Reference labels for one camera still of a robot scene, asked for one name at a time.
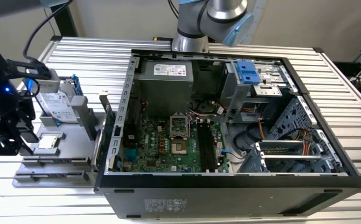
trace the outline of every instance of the power cable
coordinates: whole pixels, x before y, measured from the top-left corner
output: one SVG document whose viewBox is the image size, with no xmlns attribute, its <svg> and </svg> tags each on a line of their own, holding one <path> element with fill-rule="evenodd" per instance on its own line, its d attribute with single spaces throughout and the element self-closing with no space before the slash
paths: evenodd
<svg viewBox="0 0 361 224">
<path fill-rule="evenodd" d="M 41 27 L 45 25 L 45 23 L 68 7 L 68 5 L 73 2 L 73 0 L 68 0 L 68 2 L 65 4 L 63 4 L 63 6 L 43 20 L 43 22 L 37 25 L 36 29 L 32 31 L 24 50 L 23 50 L 23 56 L 25 59 L 31 60 L 32 62 L 37 62 L 37 59 L 35 59 L 33 57 L 28 56 L 28 49 L 29 49 L 29 45 L 32 42 L 32 39 L 35 38 L 39 30 L 41 29 Z"/>
<path fill-rule="evenodd" d="M 53 35 L 56 36 L 56 31 L 55 31 L 55 29 L 53 29 L 51 20 L 49 20 L 49 26 L 51 26 L 51 28 L 52 28 Z"/>
<path fill-rule="evenodd" d="M 169 4 L 169 8 L 170 8 L 170 10 L 172 10 L 172 13 L 173 13 L 173 15 L 174 15 L 174 17 L 176 18 L 178 18 L 178 15 L 177 15 L 177 10 L 176 10 L 176 8 L 174 7 L 172 7 L 173 6 L 173 3 L 172 3 L 172 1 L 170 0 L 166 0 L 168 1 L 168 4 Z"/>
</svg>

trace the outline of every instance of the blue clip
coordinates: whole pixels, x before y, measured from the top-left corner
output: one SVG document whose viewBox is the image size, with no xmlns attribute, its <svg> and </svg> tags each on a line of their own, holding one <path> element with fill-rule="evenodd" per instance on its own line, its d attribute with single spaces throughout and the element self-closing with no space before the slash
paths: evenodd
<svg viewBox="0 0 361 224">
<path fill-rule="evenodd" d="M 232 153 L 232 150 L 230 150 L 230 149 L 224 149 L 224 148 L 221 148 L 220 152 L 221 152 L 221 153 Z"/>
<path fill-rule="evenodd" d="M 73 75 L 70 76 L 70 79 L 74 81 L 76 95 L 77 95 L 77 96 L 82 96 L 84 93 L 82 93 L 82 90 L 81 90 L 81 85 L 80 85 L 80 79 L 78 79 L 78 77 L 73 74 Z"/>
<path fill-rule="evenodd" d="M 256 71 L 256 66 L 250 61 L 237 60 L 236 71 L 244 84 L 260 84 L 261 78 Z"/>
</svg>

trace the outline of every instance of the white wall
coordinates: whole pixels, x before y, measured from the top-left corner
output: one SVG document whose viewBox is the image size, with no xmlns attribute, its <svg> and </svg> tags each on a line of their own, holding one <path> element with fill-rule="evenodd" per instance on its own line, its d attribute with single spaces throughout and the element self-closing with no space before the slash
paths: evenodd
<svg viewBox="0 0 361 224">
<path fill-rule="evenodd" d="M 269 0 L 253 44 L 321 47 L 333 60 L 354 60 L 361 0 Z"/>
<path fill-rule="evenodd" d="M 44 20 L 45 14 L 43 9 L 23 12 L 20 14 L 9 15 L 0 18 L 0 53 L 4 58 L 15 61 L 25 61 L 23 58 L 23 49 L 28 36 L 40 22 Z M 59 35 L 59 29 L 52 20 L 52 25 Z M 47 24 L 39 31 L 29 47 L 28 55 L 39 58 L 43 50 L 45 49 L 53 31 Z"/>
<path fill-rule="evenodd" d="M 85 36 L 152 40 L 176 35 L 177 19 L 166 0 L 76 0 Z"/>
<path fill-rule="evenodd" d="M 361 0 L 266 1 L 253 44 L 321 47 L 333 60 L 354 59 L 361 49 Z M 86 37 L 150 40 L 176 34 L 166 0 L 77 0 L 74 4 Z"/>
</svg>

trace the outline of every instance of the barcode sticker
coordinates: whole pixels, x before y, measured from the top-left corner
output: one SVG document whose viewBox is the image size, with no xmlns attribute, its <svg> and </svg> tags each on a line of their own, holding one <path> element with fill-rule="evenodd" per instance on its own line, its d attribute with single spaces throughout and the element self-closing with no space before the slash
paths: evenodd
<svg viewBox="0 0 361 224">
<path fill-rule="evenodd" d="M 154 75 L 157 75 L 157 76 L 186 76 L 186 66 L 185 65 L 157 64 L 157 65 L 154 65 Z"/>
<path fill-rule="evenodd" d="M 218 106 L 217 114 L 218 114 L 218 115 L 222 115 L 224 110 L 225 110 L 225 109 L 224 109 L 221 106 Z"/>
</svg>

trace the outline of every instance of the aluminum extrusion table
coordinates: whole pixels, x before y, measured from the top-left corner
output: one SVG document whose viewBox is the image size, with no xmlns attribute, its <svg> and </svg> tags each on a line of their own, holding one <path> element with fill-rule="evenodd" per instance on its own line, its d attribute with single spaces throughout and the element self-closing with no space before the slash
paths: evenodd
<svg viewBox="0 0 361 224">
<path fill-rule="evenodd" d="M 130 49 L 170 50 L 164 41 L 118 41 L 69 38 L 52 41 L 40 60 L 56 69 L 60 76 L 76 74 L 88 106 L 101 111 L 98 92 L 109 91 L 112 108 L 118 106 Z M 361 173 L 361 94 L 344 77 L 325 53 L 313 48 L 289 48 L 238 45 L 228 48 L 210 44 L 216 54 L 286 57 L 301 77 L 333 129 L 341 145 Z M 40 220 L 63 222 L 116 223 L 340 223 L 354 224 L 361 220 L 361 193 L 338 202 L 312 216 L 273 219 L 161 219 L 116 220 L 110 206 L 92 188 L 29 188 L 12 187 L 12 176 L 21 157 L 0 157 L 0 222 Z"/>
</svg>

